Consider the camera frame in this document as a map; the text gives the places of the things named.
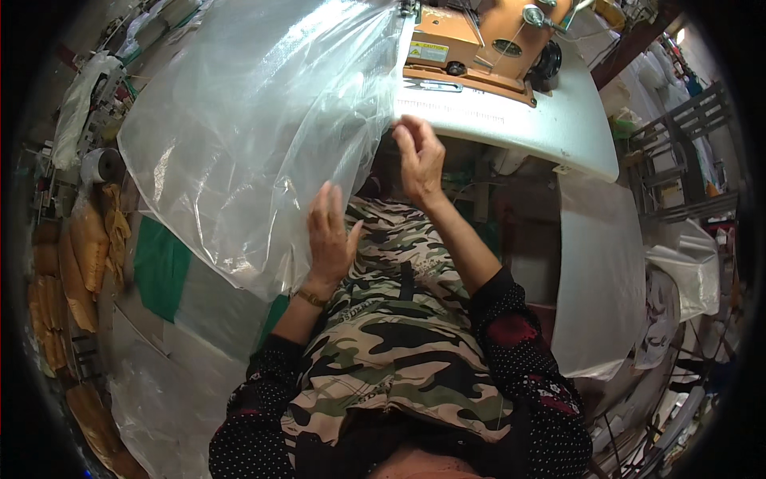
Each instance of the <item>black strap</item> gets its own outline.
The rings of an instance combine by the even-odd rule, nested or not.
[[[412,273],[412,263],[405,261],[401,264],[401,290],[399,299],[402,301],[412,301],[415,291],[415,276]]]

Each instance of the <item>orange sewing machine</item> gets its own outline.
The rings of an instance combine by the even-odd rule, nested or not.
[[[531,107],[533,89],[546,91],[561,66],[551,37],[566,32],[561,25],[574,13],[572,0],[410,3],[417,17],[405,77],[458,83]]]

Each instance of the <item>camouflage apron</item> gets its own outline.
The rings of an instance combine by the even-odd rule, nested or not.
[[[489,377],[466,318],[468,294],[436,228],[412,206],[352,198],[346,221],[359,219],[356,259],[282,417],[293,466],[298,436],[337,444],[348,408],[398,409],[500,440],[512,403]]]

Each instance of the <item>hand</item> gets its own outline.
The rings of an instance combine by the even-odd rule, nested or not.
[[[342,201],[340,187],[325,182],[311,202],[306,219],[312,264],[305,288],[321,300],[328,300],[349,273],[362,233],[360,220],[346,236]]]
[[[401,153],[401,183],[404,192],[420,209],[445,199],[441,189],[444,145],[430,124],[412,115],[394,123],[394,139]]]

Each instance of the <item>tan fabric bundle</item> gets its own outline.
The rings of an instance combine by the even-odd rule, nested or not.
[[[46,331],[43,337],[43,349],[48,365],[57,371],[67,365],[67,356],[64,353],[64,344],[58,331]]]
[[[32,247],[34,273],[41,276],[58,276],[58,248],[55,244],[37,244]]]
[[[58,244],[61,263],[61,280],[64,282],[64,294],[72,311],[74,321],[79,327],[95,333],[98,327],[98,316],[93,295],[85,288],[80,268],[74,256],[72,240],[69,231],[61,236]]]
[[[32,244],[56,244],[61,233],[57,222],[45,221],[40,223],[32,232]]]
[[[48,328],[43,322],[36,282],[30,283],[27,287],[27,303],[29,305],[29,317],[32,322],[32,330],[34,331],[34,335],[38,338],[38,341],[42,342]]]
[[[107,267],[114,273],[114,284],[118,291],[123,290],[123,267],[125,265],[125,241],[130,238],[130,226],[123,212],[119,210],[119,186],[110,183],[102,187],[104,195],[111,198],[109,211],[104,224],[109,234],[109,261]]]
[[[37,297],[40,301],[40,318],[43,320],[46,329],[53,329],[51,321],[51,308],[47,298],[47,288],[45,276],[38,276],[34,279],[34,286],[37,290]]]
[[[109,252],[109,236],[92,200],[86,202],[82,212],[72,216],[69,233],[83,284],[86,289],[98,294]]]
[[[88,445],[107,469],[128,479],[149,476],[119,439],[112,415],[103,407],[98,392],[91,384],[79,384],[69,389],[67,404]]]
[[[61,281],[52,276],[44,277],[45,293],[47,297],[48,313],[51,315],[51,329],[63,329],[64,321],[67,320],[67,311],[64,309],[64,289]]]

